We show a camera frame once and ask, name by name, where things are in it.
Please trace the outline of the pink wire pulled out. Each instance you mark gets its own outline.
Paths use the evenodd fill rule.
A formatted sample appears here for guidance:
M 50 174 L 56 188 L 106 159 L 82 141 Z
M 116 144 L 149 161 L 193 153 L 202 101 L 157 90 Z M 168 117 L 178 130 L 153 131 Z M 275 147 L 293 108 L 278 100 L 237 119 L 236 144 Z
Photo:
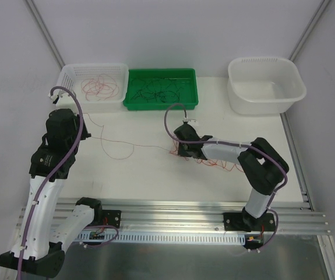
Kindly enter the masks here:
M 92 124 L 94 124 L 96 127 L 98 127 L 98 128 L 101 129 L 101 132 L 100 132 L 100 135 L 99 135 L 99 136 L 92 136 L 91 138 L 100 141 L 100 145 L 101 145 L 101 148 L 102 148 L 103 152 L 104 152 L 110 159 L 112 159 L 112 160 L 126 160 L 126 159 L 129 159 L 129 158 L 134 154 L 134 152 L 135 152 L 135 148 L 155 148 L 155 149 L 162 150 L 162 151 L 164 151 L 165 153 L 168 153 L 169 155 L 172 155 L 172 150 L 171 150 L 171 149 L 163 148 L 162 146 L 158 146 L 158 145 L 143 145 L 143 144 L 136 144 L 136 143 L 131 143 L 131 142 L 127 142 L 127 141 L 120 141 L 120 140 L 113 140 L 113 139 L 107 139 L 107 138 L 104 138 L 104 137 L 103 137 L 103 134 L 104 134 L 104 128 L 105 128 L 105 126 L 96 123 L 96 122 L 93 120 L 91 114 L 89 114 L 89 113 L 85 113 L 85 115 L 87 116 L 87 119 L 88 119 Z M 111 155 L 105 150 L 105 148 L 104 148 L 104 142 L 112 143 L 112 144 L 128 145 L 128 146 L 131 146 L 131 147 L 132 147 L 132 151 L 130 152 L 130 154 L 129 154 L 128 156 L 125 156 L 125 157 L 113 157 L 113 156 L 111 156 Z

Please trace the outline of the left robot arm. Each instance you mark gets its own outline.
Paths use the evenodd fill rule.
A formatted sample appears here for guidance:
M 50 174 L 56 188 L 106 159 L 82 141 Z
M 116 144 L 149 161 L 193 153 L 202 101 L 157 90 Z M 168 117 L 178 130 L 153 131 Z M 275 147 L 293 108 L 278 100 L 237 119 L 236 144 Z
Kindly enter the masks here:
M 56 204 L 79 142 L 91 135 L 82 118 L 68 108 L 52 111 L 45 126 L 47 132 L 31 157 L 29 198 L 20 235 L 12 249 L 0 255 L 0 267 L 54 278 L 79 233 L 86 226 L 102 224 L 103 209 L 100 200 L 82 197 L 64 223 L 51 231 Z

